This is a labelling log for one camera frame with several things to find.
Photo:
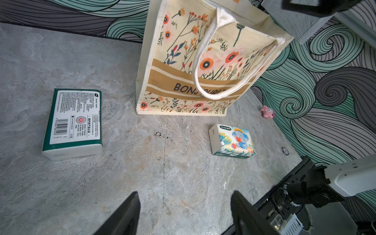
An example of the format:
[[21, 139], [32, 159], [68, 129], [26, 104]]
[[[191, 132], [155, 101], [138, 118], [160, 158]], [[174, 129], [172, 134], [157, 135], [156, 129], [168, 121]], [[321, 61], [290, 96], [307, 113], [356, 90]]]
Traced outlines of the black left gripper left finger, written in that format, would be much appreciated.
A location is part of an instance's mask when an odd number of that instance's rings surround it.
[[135, 235], [140, 212], [141, 203], [138, 192], [132, 192], [94, 235]]

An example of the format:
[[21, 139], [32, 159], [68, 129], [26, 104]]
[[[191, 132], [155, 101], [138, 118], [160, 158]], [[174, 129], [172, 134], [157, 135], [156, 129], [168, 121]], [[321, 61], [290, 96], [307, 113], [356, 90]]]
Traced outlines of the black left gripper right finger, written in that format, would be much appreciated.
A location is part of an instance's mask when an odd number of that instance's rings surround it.
[[279, 234], [239, 191], [231, 196], [231, 212], [236, 235]]

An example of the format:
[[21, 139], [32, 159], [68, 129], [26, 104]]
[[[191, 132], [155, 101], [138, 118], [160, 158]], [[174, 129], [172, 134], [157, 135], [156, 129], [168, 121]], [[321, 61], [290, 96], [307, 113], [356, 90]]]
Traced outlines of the elephant print tissue pack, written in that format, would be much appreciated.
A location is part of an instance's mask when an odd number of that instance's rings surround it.
[[246, 129], [215, 124], [209, 129], [209, 137], [214, 156], [248, 159], [255, 155], [250, 132]]

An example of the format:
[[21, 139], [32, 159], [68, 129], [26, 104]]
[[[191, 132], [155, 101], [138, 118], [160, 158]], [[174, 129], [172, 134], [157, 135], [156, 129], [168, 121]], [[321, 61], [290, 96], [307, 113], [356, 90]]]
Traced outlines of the green tissue pack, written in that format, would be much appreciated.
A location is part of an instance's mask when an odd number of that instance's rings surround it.
[[102, 93], [90, 89], [55, 89], [42, 154], [63, 160], [100, 154]]

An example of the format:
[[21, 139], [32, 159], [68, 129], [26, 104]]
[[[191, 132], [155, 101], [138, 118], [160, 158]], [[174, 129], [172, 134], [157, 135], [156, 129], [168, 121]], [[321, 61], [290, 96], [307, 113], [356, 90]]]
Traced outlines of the floral canvas tote bag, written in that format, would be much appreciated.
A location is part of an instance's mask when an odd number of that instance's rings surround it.
[[292, 40], [250, 1], [151, 1], [136, 112], [223, 117]]

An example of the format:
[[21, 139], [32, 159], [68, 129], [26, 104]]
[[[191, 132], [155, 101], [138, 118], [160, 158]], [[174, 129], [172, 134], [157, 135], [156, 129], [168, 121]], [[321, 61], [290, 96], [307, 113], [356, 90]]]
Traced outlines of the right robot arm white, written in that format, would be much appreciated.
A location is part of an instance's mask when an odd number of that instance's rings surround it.
[[315, 166], [302, 181], [284, 185], [284, 193], [293, 205], [312, 204], [317, 208], [344, 201], [376, 188], [376, 155], [342, 164]]

